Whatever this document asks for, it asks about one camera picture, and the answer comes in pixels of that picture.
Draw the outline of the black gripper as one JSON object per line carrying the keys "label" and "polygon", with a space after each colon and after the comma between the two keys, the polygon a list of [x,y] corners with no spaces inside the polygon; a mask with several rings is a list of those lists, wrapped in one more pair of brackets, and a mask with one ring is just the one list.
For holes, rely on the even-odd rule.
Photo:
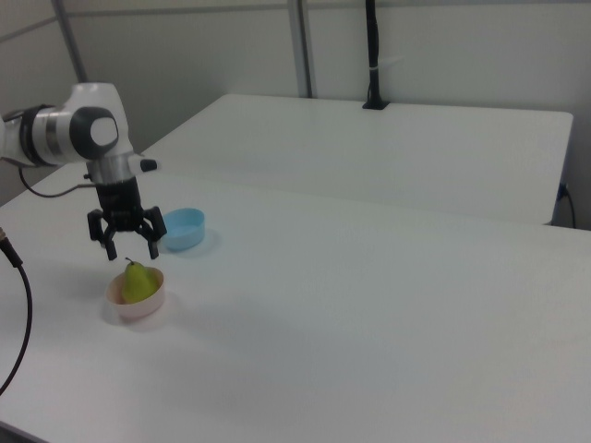
{"label": "black gripper", "polygon": [[115,232],[135,232],[146,241],[151,259],[160,253],[158,243],[167,234],[159,207],[141,207],[136,178],[111,184],[97,185],[96,191],[102,210],[87,214],[91,241],[99,242],[110,261],[117,258]]}

